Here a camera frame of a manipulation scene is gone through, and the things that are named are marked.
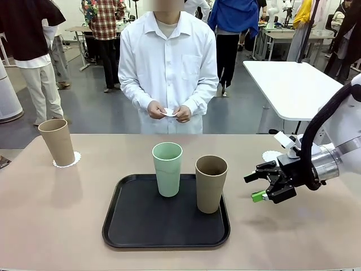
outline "red plaid shirt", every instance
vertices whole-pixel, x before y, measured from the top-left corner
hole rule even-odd
[[[98,14],[91,21],[91,30],[96,40],[108,41],[117,37],[115,13],[122,19],[125,12],[123,0],[98,0]]]

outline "black tray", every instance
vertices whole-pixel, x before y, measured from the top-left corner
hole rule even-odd
[[[179,193],[165,198],[155,174],[122,179],[115,189],[103,226],[106,244],[116,248],[215,247],[230,234],[223,196],[216,213],[196,204],[196,176],[181,174]]]

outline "blue shirt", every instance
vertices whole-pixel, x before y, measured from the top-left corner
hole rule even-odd
[[[216,26],[235,33],[249,29],[254,37],[258,33],[258,17],[256,0],[215,0],[208,24],[213,31]]]

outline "neck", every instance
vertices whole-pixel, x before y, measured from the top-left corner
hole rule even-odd
[[[176,24],[181,13],[179,11],[154,11],[154,16],[164,24]]]

